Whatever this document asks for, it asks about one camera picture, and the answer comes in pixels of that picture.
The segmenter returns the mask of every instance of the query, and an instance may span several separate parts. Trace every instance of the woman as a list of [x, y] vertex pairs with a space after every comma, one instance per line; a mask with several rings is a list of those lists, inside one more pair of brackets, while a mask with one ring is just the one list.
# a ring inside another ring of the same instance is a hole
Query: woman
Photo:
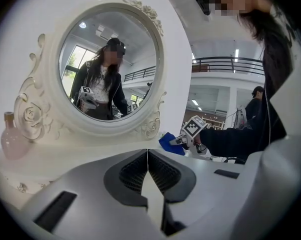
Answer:
[[295, 25], [279, 10], [273, 0], [214, 0], [222, 10], [234, 11], [252, 37], [264, 46], [264, 95], [257, 116], [242, 130], [205, 129], [195, 138], [213, 156], [246, 160], [254, 152], [264, 150], [271, 142], [286, 136], [285, 129], [270, 98], [288, 78], [301, 60], [301, 35]]
[[253, 117], [255, 117], [260, 110], [260, 106], [263, 98], [263, 87], [261, 86], [255, 87], [251, 95], [252, 95], [252, 100], [245, 107], [247, 120], [251, 120]]
[[[125, 45], [118, 38], [108, 40], [93, 58], [79, 69], [70, 92], [74, 104], [88, 116], [99, 120], [112, 120], [112, 102], [127, 115], [127, 103], [122, 89], [119, 68], [125, 54]], [[79, 99], [81, 87], [90, 87], [93, 100]]]

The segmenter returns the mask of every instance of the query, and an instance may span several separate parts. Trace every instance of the blue cloth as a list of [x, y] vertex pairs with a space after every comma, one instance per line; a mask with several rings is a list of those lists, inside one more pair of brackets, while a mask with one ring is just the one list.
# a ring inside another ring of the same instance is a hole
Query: blue cloth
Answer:
[[171, 152], [171, 153], [175, 153], [177, 155], [185, 156], [185, 152], [184, 152], [184, 149], [183, 149], [182, 145], [171, 145], [170, 144], [170, 141], [173, 140], [173, 139], [175, 139], [175, 136], [173, 134], [167, 132], [159, 140], [159, 144], [167, 152]]

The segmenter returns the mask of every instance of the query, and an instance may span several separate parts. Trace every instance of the window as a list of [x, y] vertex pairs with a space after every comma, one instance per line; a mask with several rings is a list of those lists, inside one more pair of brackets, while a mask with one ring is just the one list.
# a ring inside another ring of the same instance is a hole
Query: window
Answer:
[[[90, 61], [94, 58], [94, 56], [95, 52], [76, 45], [71, 56], [69, 57], [67, 65], [76, 69], [80, 69], [86, 61]], [[75, 76], [76, 72], [65, 69], [64, 74], [61, 78], [62, 85], [68, 97], [71, 95], [71, 90]]]
[[132, 104], [137, 104], [139, 106], [143, 101], [143, 98], [132, 94], [130, 100], [132, 101]]

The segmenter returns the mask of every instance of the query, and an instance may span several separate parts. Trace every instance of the bottle cap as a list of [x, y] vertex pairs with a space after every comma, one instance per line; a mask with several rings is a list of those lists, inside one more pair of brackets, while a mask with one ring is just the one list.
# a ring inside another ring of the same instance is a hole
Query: bottle cap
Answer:
[[14, 120], [14, 112], [5, 112], [4, 120], [5, 121], [13, 121]]

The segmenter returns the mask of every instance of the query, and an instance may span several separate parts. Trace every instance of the balcony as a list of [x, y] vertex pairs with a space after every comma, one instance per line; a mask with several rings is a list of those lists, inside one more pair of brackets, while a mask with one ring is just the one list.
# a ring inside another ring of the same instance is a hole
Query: balcony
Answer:
[[[151, 66], [125, 75], [124, 82], [154, 76], [156, 66]], [[263, 62], [258, 59], [244, 57], [203, 57], [192, 63], [192, 73], [224, 72], [233, 74], [255, 74], [264, 76]]]

